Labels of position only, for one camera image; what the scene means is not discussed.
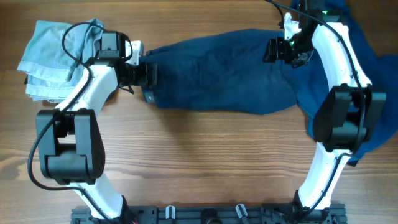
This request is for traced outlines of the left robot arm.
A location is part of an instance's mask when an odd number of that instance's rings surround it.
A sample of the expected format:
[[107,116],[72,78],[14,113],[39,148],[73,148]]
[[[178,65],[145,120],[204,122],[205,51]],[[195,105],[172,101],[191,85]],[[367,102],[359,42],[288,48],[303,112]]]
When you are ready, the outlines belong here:
[[71,223],[138,223],[124,196],[104,173],[105,149],[97,122],[102,107],[118,89],[152,88],[157,65],[141,63],[140,40],[119,32],[104,32],[95,55],[83,64],[81,80],[70,95],[52,110],[36,117],[37,139],[32,152],[39,153],[42,175],[56,187],[39,183],[32,168],[31,181],[49,191],[75,191],[86,208],[72,210]]

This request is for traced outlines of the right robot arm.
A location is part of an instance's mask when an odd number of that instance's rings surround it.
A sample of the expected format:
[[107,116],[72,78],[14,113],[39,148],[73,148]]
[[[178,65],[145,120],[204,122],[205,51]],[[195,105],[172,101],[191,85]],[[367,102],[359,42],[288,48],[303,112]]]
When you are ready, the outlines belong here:
[[284,61],[292,68],[318,53],[328,82],[328,95],[313,119],[316,151],[307,178],[296,191],[286,220],[291,223],[324,222],[331,215],[331,195],[345,164],[369,141],[381,117],[386,93],[375,90],[363,72],[349,39],[343,13],[324,1],[300,1],[282,15],[283,37],[271,39],[265,63]]

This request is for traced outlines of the dark navy blue shorts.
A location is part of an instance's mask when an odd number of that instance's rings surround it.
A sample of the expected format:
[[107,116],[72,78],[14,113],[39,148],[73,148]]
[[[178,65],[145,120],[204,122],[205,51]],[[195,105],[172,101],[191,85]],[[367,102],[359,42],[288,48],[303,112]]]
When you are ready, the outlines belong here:
[[156,105],[269,114],[297,104],[313,63],[292,68],[263,62],[268,41],[280,36],[276,30],[236,30],[147,51],[142,61],[158,66]]

